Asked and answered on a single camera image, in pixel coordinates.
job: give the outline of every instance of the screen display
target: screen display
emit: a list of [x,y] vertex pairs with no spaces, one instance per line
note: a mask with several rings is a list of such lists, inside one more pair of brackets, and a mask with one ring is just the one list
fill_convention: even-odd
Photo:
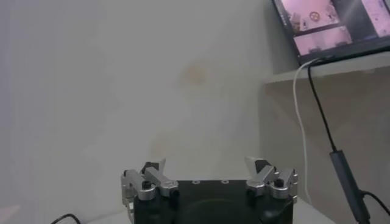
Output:
[[281,0],[300,55],[390,36],[384,0]]

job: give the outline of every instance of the black cord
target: black cord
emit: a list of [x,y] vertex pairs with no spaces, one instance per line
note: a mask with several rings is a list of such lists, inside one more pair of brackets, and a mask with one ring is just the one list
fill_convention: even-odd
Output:
[[333,138],[331,136],[332,134],[330,133],[330,129],[329,129],[329,125],[328,125],[328,122],[327,122],[327,118],[325,117],[324,110],[322,109],[322,105],[321,105],[321,103],[319,101],[319,98],[318,98],[318,95],[317,95],[317,91],[316,91],[316,89],[314,87],[313,78],[311,77],[311,67],[313,66],[313,64],[315,62],[317,62],[319,60],[321,60],[321,59],[313,61],[312,63],[310,63],[308,65],[307,73],[308,73],[308,76],[309,76],[309,82],[310,82],[311,90],[313,91],[314,98],[316,98],[316,102],[317,102],[317,105],[318,105],[318,108],[319,108],[319,112],[321,113],[322,120],[324,121],[325,129],[326,129],[326,132],[328,134],[329,141],[330,141],[330,146],[332,147],[332,150],[334,152],[337,152],[337,148],[336,148],[335,143],[333,142]]
[[368,192],[368,191],[360,191],[361,192],[361,195],[362,197],[366,196],[366,195],[369,195],[371,196],[373,199],[375,199],[378,204],[383,208],[383,210],[386,211],[386,213],[390,216],[390,210],[389,208],[386,207],[386,205],[373,193],[371,192]]
[[[321,102],[319,101],[318,94],[317,94],[316,88],[314,86],[313,78],[311,77],[311,67],[319,60],[322,60],[322,59],[320,58],[320,59],[315,60],[312,63],[310,63],[308,65],[308,67],[307,67],[307,72],[308,72],[308,76],[309,76],[309,82],[310,82],[311,90],[313,91],[314,98],[316,98],[316,102],[317,102],[319,111],[321,113],[322,120],[324,121],[325,129],[326,129],[326,132],[328,134],[330,145],[332,147],[332,150],[334,152],[337,152],[338,150],[337,150],[337,148],[335,146],[335,143],[333,142],[333,138],[331,136],[332,134],[330,133],[330,129],[329,129],[329,125],[328,125],[328,122],[327,122],[327,118],[325,117],[324,110],[322,109]],[[360,192],[361,192],[362,197],[364,197],[365,195],[369,195],[373,199],[375,199],[378,202],[378,204],[386,211],[386,213],[388,215],[390,215],[390,210],[386,207],[386,205],[376,195],[374,195],[373,193],[368,192],[368,191],[360,191]]]
[[80,223],[80,220],[74,215],[74,214],[66,214],[66,215],[63,215],[61,217],[59,217],[58,219],[54,220],[54,222],[52,222],[51,224],[57,224],[59,223],[60,221],[68,218],[68,217],[71,217],[77,224],[81,224]]

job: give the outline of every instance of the white wall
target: white wall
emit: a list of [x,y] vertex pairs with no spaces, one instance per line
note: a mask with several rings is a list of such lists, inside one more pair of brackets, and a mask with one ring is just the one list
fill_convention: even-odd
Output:
[[[291,83],[259,82],[296,66],[284,40],[269,1],[0,1],[0,208],[21,206],[9,223],[118,211],[120,173],[149,158],[172,178],[245,178],[244,155],[303,174]],[[336,142],[390,201],[386,71],[343,77],[319,85]],[[301,83],[314,205],[353,223]]]
[[172,178],[247,177],[259,78],[283,69],[261,1],[3,0],[0,11],[0,208],[21,206],[10,223],[118,211],[120,173],[149,158],[166,157]]

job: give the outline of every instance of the black screw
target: black screw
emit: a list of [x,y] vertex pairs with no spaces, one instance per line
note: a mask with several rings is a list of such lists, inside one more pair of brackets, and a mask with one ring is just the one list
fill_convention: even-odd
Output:
[[150,189],[151,187],[152,187],[152,182],[148,180],[142,182],[142,190],[147,190]]
[[274,182],[275,187],[283,187],[285,185],[285,182],[282,179],[276,179]]

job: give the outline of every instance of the metal jaw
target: metal jaw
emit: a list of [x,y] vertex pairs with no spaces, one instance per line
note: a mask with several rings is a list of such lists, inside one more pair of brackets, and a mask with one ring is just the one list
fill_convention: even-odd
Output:
[[168,179],[162,172],[154,167],[145,169],[145,178],[154,183],[160,189],[160,193],[164,197],[173,197],[179,192],[179,183]]
[[287,199],[292,196],[294,202],[298,199],[298,174],[293,169],[280,172],[279,178],[270,185],[271,195],[277,199]]
[[133,203],[138,197],[142,201],[155,198],[156,187],[146,181],[136,170],[125,170],[121,176],[122,203],[127,208],[129,219],[134,223]]
[[274,181],[278,175],[275,167],[266,166],[254,178],[246,181],[247,188],[255,193],[255,197],[261,196],[265,192],[266,184]]
[[254,192],[255,197],[264,195],[268,187],[272,197],[286,199],[290,195],[297,203],[298,174],[295,170],[286,169],[279,173],[265,159],[254,157],[246,157],[245,162],[252,177],[246,182],[247,188]]

